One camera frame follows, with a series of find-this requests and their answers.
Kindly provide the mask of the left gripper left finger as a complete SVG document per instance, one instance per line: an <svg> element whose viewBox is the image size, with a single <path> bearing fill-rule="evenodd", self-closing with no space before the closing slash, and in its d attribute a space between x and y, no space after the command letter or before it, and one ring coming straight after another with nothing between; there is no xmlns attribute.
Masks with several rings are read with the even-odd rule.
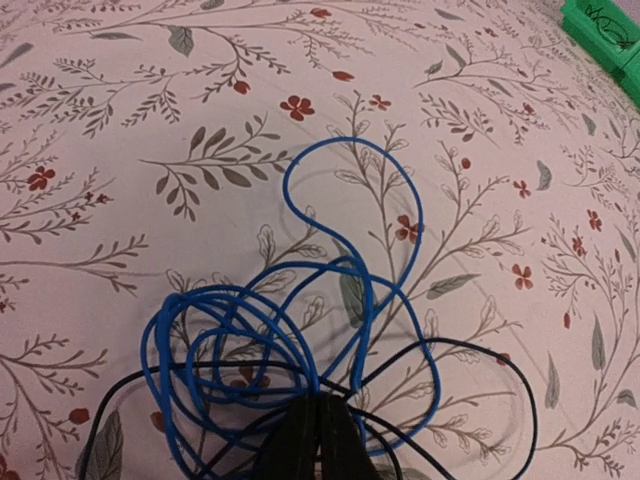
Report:
<svg viewBox="0 0 640 480"><path fill-rule="evenodd" d="M314 478L317 402L304 396L292 401L278 428L262 444L254 479Z"/></svg>

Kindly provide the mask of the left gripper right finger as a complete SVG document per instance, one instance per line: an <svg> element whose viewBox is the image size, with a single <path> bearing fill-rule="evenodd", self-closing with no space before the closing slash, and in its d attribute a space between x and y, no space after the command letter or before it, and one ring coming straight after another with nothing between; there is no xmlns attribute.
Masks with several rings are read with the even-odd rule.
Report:
<svg viewBox="0 0 640 480"><path fill-rule="evenodd" d="M323 394L319 398L318 408L322 478L380 479L362 444L347 404L336 395Z"/></svg>

